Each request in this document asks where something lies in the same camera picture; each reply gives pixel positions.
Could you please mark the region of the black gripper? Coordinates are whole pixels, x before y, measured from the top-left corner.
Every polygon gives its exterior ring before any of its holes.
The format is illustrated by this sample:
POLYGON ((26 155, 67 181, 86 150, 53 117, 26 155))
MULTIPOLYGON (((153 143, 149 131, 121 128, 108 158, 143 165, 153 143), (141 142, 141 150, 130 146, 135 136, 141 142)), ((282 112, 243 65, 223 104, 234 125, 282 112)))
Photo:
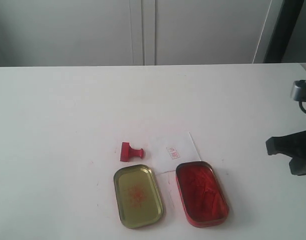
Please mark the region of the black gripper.
POLYGON ((273 136, 266 141, 269 156, 296 156, 289 162, 292 175, 306 176, 306 130, 285 136, 273 136))

